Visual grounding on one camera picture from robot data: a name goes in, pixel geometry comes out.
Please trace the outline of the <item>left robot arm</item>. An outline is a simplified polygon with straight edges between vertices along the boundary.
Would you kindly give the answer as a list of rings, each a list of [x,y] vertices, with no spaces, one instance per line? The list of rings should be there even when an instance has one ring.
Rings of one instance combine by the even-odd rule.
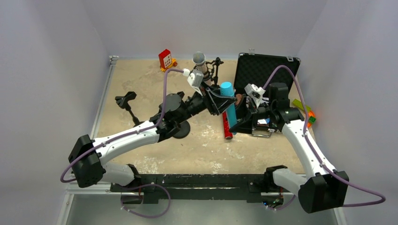
[[[160,104],[160,112],[149,120],[115,135],[93,140],[89,135],[79,137],[68,160],[74,181],[87,188],[100,181],[127,186],[137,174],[129,165],[112,164],[119,155],[136,148],[155,144],[175,136],[182,123],[204,110],[220,115],[236,102],[234,96],[222,96],[219,88],[207,87],[201,94],[183,100],[184,93],[167,94]]]

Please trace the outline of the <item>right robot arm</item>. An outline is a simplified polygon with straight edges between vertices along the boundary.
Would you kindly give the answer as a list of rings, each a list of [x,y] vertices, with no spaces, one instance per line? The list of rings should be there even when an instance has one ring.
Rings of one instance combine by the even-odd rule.
[[[247,84],[245,92],[242,102],[247,114],[231,125],[230,131],[249,134],[257,129],[258,120],[269,119],[272,128],[287,138],[306,173],[302,177],[283,165],[268,167],[264,185],[287,189],[298,198],[306,213],[342,207],[349,177],[325,158],[307,129],[307,116],[291,106],[288,86],[275,82],[264,90]]]

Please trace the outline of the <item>blue toy microphone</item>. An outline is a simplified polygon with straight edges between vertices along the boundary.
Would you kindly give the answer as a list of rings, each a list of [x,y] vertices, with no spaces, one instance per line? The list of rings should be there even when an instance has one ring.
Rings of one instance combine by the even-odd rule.
[[[221,95],[226,97],[234,97],[235,92],[231,82],[223,82],[220,85]],[[231,103],[226,109],[226,116],[229,128],[237,124],[235,103]]]

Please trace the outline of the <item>rhinestone silver microphone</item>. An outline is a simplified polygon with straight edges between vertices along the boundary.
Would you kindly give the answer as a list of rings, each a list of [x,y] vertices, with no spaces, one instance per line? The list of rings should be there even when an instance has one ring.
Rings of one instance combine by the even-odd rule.
[[[196,69],[200,71],[203,75],[207,75],[208,68],[206,65],[206,57],[202,52],[195,52],[192,56],[192,61],[196,66]]]

